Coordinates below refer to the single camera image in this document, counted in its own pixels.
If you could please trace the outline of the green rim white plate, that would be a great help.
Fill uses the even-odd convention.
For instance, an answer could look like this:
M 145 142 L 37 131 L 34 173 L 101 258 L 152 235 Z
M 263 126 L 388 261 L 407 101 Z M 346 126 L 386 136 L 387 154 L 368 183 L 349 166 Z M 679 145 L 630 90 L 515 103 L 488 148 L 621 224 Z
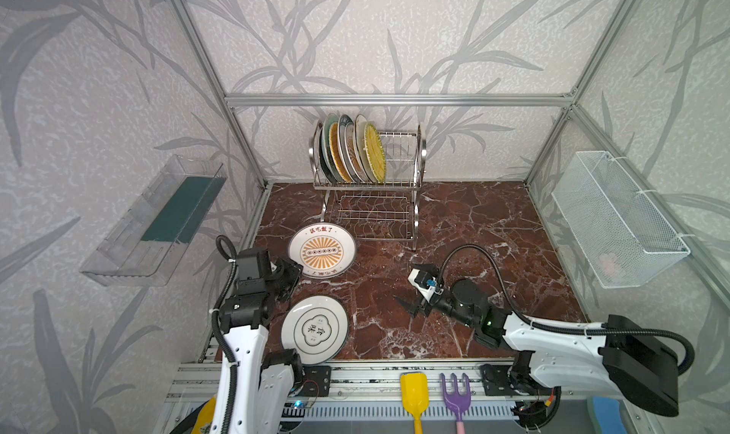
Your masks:
M 340 120 L 338 121 L 338 131 L 340 132 L 340 152 L 345 168 L 349 173 L 349 177 L 352 179 L 353 183 L 359 184 L 361 183 L 361 177 L 355 170 L 355 164 L 351 160 L 352 151 L 348 147 L 348 143 L 351 139 L 349 135 L 349 128 L 352 124 L 353 120 L 347 116 L 347 114 L 342 114 L 340 116 Z

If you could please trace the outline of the purple toy fork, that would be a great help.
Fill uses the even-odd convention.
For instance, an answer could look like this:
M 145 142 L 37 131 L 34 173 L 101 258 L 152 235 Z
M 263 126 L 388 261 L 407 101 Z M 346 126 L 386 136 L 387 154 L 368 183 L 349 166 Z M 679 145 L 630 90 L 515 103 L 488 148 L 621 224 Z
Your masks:
M 454 390 L 452 392 L 449 392 L 447 388 L 446 375 L 444 373 L 440 373 L 439 377 L 444 404 L 446 405 L 446 408 L 448 410 L 454 413 L 454 416 L 456 418 L 456 433 L 464 434 L 465 426 L 463 422 L 463 414 L 468 411 L 471 406 L 471 380 L 466 373 L 462 374 L 461 380 L 464 382 L 465 385 L 465 392 L 462 393 L 459 391 L 460 380 L 454 373 L 452 373 L 451 382 Z

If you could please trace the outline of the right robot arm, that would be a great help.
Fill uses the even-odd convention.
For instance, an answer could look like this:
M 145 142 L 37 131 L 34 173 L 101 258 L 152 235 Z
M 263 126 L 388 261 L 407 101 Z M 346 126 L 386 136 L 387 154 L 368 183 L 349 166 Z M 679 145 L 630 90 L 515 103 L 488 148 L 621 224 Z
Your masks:
M 414 265 L 408 281 L 419 299 L 399 303 L 412 316 L 440 312 L 471 329 L 477 344 L 514 353 L 511 389 L 620 394 L 655 415 L 678 416 L 679 378 L 696 357 L 686 337 L 616 314 L 604 322 L 567 323 L 527 316 L 513 302 L 499 308 L 469 278 L 447 284 L 450 262 Z

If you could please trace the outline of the orange sunburst plate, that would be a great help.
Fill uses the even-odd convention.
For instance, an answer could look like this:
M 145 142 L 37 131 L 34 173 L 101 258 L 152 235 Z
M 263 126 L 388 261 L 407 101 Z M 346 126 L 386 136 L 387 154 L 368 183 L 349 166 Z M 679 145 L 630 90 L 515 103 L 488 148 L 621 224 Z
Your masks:
M 355 143 L 355 124 L 353 122 L 350 122 L 345 129 L 345 142 L 350 163 L 359 178 L 359 183 L 369 183 L 370 178 L 360 163 L 359 150 L 357 150 L 357 143 Z
M 302 275 L 330 279 L 347 272 L 357 258 L 355 238 L 341 226 L 321 222 L 305 226 L 291 238 L 288 256 L 302 266 Z

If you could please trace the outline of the white plate black emblem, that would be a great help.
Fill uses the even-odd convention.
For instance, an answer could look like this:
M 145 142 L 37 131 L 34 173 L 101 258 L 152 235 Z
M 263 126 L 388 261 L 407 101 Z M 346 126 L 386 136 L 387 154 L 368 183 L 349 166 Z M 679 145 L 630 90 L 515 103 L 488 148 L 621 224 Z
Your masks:
M 338 300 L 311 296 L 287 313 L 281 327 L 281 344 L 286 350 L 296 350 L 305 366 L 317 366 L 340 353 L 349 327 L 349 316 Z

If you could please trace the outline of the yellow green woven plate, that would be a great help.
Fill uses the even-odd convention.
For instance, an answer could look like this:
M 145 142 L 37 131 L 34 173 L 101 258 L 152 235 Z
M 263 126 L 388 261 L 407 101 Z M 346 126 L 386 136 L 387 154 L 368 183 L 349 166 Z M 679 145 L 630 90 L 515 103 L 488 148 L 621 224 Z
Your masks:
M 387 162 L 380 134 L 372 123 L 366 124 L 364 143 L 366 156 L 375 182 L 382 184 L 386 180 Z

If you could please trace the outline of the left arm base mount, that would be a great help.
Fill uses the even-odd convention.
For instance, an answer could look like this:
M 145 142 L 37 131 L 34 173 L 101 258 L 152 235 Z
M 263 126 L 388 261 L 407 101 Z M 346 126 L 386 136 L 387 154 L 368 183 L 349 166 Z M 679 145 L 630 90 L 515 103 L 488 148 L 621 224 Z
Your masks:
M 304 366 L 302 386 L 297 396 L 303 398 L 328 397 L 332 380 L 332 367 Z

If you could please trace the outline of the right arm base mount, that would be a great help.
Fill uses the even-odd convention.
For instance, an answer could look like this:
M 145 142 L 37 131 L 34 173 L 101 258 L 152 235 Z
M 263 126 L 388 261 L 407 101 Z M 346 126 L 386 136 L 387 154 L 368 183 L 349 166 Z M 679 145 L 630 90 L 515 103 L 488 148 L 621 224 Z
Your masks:
M 486 396 L 532 396 L 529 389 L 519 388 L 511 380 L 511 365 L 483 364 L 479 367 L 482 386 Z

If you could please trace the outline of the blue green sponge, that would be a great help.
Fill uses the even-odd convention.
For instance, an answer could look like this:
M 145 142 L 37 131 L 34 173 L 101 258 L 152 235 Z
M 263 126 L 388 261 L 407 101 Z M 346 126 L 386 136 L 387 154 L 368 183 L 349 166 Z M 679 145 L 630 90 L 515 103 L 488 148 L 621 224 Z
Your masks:
M 587 411 L 596 434 L 627 434 L 619 401 L 590 397 L 587 399 Z

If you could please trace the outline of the yellow banana toy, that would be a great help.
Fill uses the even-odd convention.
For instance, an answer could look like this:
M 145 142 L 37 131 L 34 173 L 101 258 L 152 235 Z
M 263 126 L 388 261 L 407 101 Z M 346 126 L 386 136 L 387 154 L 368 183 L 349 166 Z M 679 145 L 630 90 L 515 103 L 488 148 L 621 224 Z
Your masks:
M 194 426 L 191 430 L 192 434 L 209 434 L 211 432 L 215 408 L 215 397 L 212 397 L 200 407 L 200 410 L 197 412 Z

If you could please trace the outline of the light green flower plate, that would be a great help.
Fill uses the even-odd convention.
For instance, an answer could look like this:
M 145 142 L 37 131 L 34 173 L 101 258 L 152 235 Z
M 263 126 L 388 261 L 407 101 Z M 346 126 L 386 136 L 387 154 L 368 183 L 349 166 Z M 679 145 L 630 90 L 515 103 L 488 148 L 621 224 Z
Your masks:
M 336 115 L 334 113 L 328 114 L 323 125 L 321 134 L 321 152 L 324 155 L 325 165 L 329 170 L 331 182 L 333 184 L 342 183 L 343 179 L 340 177 L 340 173 L 336 169 L 334 159 L 332 158 L 332 152 L 330 148 L 330 128 L 336 122 Z

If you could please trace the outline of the cream floral plate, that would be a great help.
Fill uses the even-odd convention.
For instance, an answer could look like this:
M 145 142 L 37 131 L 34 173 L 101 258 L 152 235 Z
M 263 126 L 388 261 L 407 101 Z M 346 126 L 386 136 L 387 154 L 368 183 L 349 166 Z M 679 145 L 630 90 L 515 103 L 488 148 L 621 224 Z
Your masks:
M 360 165 L 365 171 L 367 181 L 375 183 L 376 178 L 369 162 L 365 149 L 365 131 L 367 129 L 368 120 L 363 114 L 358 114 L 355 118 L 355 143 L 357 143 L 357 151 L 359 152 Z

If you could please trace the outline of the orange woven plate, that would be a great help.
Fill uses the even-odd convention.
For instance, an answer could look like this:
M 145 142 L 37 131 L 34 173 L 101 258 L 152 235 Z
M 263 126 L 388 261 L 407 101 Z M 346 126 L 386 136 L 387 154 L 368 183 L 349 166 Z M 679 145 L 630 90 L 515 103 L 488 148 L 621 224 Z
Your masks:
M 342 178 L 342 182 L 345 184 L 351 184 L 353 182 L 353 178 L 347 171 L 340 152 L 340 142 L 338 141 L 338 124 L 336 122 L 333 122 L 329 127 L 329 146 L 336 167 L 336 171 L 338 172 L 338 175 Z

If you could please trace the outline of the steel dish rack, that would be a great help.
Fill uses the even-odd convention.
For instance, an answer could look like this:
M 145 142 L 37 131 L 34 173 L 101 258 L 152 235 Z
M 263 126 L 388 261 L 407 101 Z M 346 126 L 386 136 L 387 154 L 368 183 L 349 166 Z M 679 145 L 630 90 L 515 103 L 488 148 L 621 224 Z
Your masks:
M 321 195 L 319 221 L 346 228 L 359 241 L 401 242 L 417 248 L 419 197 L 428 153 L 420 128 L 381 130 L 385 150 L 386 180 L 378 183 L 333 184 L 327 166 L 328 184 L 319 183 L 314 163 L 312 138 L 309 160 L 314 189 Z

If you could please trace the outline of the yellow toy shovel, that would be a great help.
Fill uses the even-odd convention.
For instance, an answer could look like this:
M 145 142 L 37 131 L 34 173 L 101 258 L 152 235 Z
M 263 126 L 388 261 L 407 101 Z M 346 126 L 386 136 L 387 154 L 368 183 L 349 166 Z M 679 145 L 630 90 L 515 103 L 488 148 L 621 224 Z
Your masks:
M 400 376 L 404 409 L 414 417 L 414 433 L 423 434 L 421 415 L 429 407 L 428 378 L 424 373 L 412 372 Z

